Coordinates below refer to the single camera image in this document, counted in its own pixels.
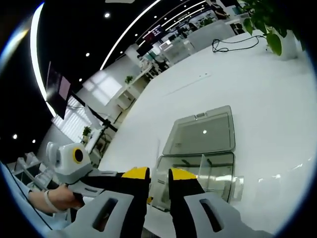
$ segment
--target white tabletop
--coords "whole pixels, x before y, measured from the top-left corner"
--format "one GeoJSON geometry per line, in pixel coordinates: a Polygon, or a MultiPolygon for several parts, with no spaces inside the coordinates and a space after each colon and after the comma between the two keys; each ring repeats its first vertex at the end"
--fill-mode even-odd
{"type": "MultiPolygon", "coordinates": [[[[208,47],[161,73],[131,108],[99,168],[152,169],[176,119],[230,105],[234,174],[244,176],[242,200],[232,205],[251,228],[276,233],[299,205],[314,171],[316,83],[305,59],[281,61],[265,46],[260,39],[254,48],[216,54],[208,47]]],[[[175,237],[166,216],[148,213],[145,227],[162,238],[175,237]]]]}

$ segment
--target ceiling light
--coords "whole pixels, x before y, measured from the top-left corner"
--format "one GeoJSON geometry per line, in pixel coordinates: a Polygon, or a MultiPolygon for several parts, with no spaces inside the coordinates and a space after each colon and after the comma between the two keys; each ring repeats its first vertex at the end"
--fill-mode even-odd
{"type": "Polygon", "coordinates": [[[141,45],[143,45],[145,43],[145,41],[142,41],[141,44],[139,45],[139,47],[141,47],[141,45]]]}
{"type": "Polygon", "coordinates": [[[180,19],[179,21],[177,21],[177,22],[173,23],[172,25],[170,25],[169,27],[167,27],[165,30],[166,30],[166,31],[169,30],[170,28],[172,28],[173,26],[175,26],[176,24],[178,24],[179,22],[181,22],[181,21],[184,20],[185,18],[190,17],[191,15],[195,14],[196,12],[198,12],[198,11],[200,11],[200,10],[202,10],[202,9],[204,9],[204,7],[198,9],[197,11],[193,11],[193,12],[190,13],[189,15],[183,17],[183,18],[180,19]]]}
{"type": "Polygon", "coordinates": [[[198,10],[193,11],[193,12],[192,12],[192,13],[190,13],[189,15],[185,16],[185,18],[190,17],[191,15],[195,14],[196,12],[202,11],[203,9],[205,9],[205,8],[204,8],[204,7],[199,8],[198,10]]]}
{"type": "Polygon", "coordinates": [[[122,38],[125,36],[125,34],[127,34],[127,32],[131,29],[131,27],[145,14],[147,13],[152,7],[154,7],[156,4],[158,4],[161,0],[156,0],[154,3],[152,3],[150,6],[148,6],[143,12],[141,12],[140,15],[138,15],[132,22],[131,24],[124,30],[124,32],[121,34],[121,36],[119,37],[119,39],[114,43],[114,45],[112,46],[110,52],[108,53],[107,57],[105,58],[105,61],[103,62],[103,64],[100,67],[100,70],[102,70],[105,66],[105,64],[107,63],[108,59],[110,58],[112,52],[114,51],[114,49],[117,47],[117,45],[119,44],[119,42],[122,40],[122,38]]]}
{"type": "Polygon", "coordinates": [[[206,2],[206,1],[201,1],[201,2],[199,2],[199,3],[197,3],[197,4],[194,4],[194,5],[190,6],[190,7],[187,8],[186,10],[184,10],[184,11],[178,13],[177,15],[173,16],[173,17],[172,17],[171,19],[169,19],[166,23],[162,24],[162,26],[165,26],[167,23],[169,23],[171,20],[173,20],[174,18],[176,18],[176,17],[179,16],[180,14],[183,14],[184,12],[188,11],[189,9],[191,9],[191,8],[193,8],[193,7],[196,7],[196,6],[198,6],[199,4],[202,4],[202,3],[204,3],[204,2],[206,2]]]}
{"type": "MultiPolygon", "coordinates": [[[[43,4],[41,4],[35,10],[33,17],[32,17],[31,30],[30,30],[30,51],[31,51],[32,67],[33,67],[34,75],[36,78],[36,82],[38,83],[42,97],[46,102],[47,94],[46,94],[44,83],[43,83],[41,73],[40,73],[40,66],[39,66],[39,60],[38,60],[38,50],[37,50],[38,26],[39,26],[39,20],[40,20],[40,15],[41,15],[41,11],[43,8],[43,4]]],[[[48,102],[46,102],[46,106],[48,107],[52,116],[56,117],[56,113],[55,113],[54,109],[51,107],[51,105],[48,102]]]]}

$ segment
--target black ceiling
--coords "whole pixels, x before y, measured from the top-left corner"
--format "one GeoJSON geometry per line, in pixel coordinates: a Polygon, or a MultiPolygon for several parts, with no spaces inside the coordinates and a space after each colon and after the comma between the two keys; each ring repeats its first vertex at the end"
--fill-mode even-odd
{"type": "MultiPolygon", "coordinates": [[[[173,10],[166,17],[172,17],[202,0],[161,0],[127,32],[113,51],[109,64],[121,56],[128,46],[162,16],[173,10]]],[[[68,0],[50,1],[42,9],[38,44],[40,49],[40,68],[42,78],[47,73],[48,62],[52,61],[77,91],[80,85],[102,66],[109,51],[130,25],[130,23],[154,0],[135,0],[134,3],[105,3],[104,0],[68,0]]]]}
{"type": "MultiPolygon", "coordinates": [[[[106,66],[121,56],[120,51],[125,51],[129,45],[135,43],[153,24],[163,24],[164,18],[159,19],[169,11],[176,8],[166,15],[167,18],[183,11],[184,5],[190,7],[201,1],[161,0],[127,32],[106,66]]],[[[42,79],[45,81],[49,61],[52,61],[56,70],[72,83],[74,90],[80,89],[82,83],[100,69],[122,32],[153,2],[154,0],[136,0],[132,4],[105,3],[104,0],[46,2],[40,17],[37,39],[42,79]],[[104,18],[106,12],[111,14],[110,18],[104,18]]],[[[35,10],[36,1],[32,4],[30,9],[35,10]]],[[[32,13],[26,10],[21,12],[25,17],[32,13]]],[[[1,29],[2,25],[7,25],[5,20],[0,23],[1,29]]],[[[21,41],[2,72],[1,81],[5,82],[2,83],[0,98],[1,159],[16,160],[25,152],[37,151],[52,119],[34,77],[30,57],[30,32],[21,41]],[[18,135],[17,140],[12,139],[15,133],[18,135]]]]}

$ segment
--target human hand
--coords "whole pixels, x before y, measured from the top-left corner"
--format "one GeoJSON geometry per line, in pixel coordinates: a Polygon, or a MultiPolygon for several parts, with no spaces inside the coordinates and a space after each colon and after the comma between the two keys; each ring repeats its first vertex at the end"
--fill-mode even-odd
{"type": "Polygon", "coordinates": [[[61,211],[67,210],[68,208],[81,207],[82,205],[76,200],[73,192],[69,190],[65,184],[49,191],[48,196],[51,203],[61,211]]]}

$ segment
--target window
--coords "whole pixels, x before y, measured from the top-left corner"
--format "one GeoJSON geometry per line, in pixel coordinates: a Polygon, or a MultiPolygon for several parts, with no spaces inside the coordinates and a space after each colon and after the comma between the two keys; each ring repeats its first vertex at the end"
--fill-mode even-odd
{"type": "Polygon", "coordinates": [[[61,130],[69,139],[79,143],[83,137],[85,126],[91,126],[85,114],[85,108],[72,96],[68,100],[69,107],[66,108],[64,120],[60,116],[52,119],[54,125],[61,130]]]}
{"type": "Polygon", "coordinates": [[[104,106],[122,87],[111,75],[102,70],[87,80],[83,86],[104,106]]]}

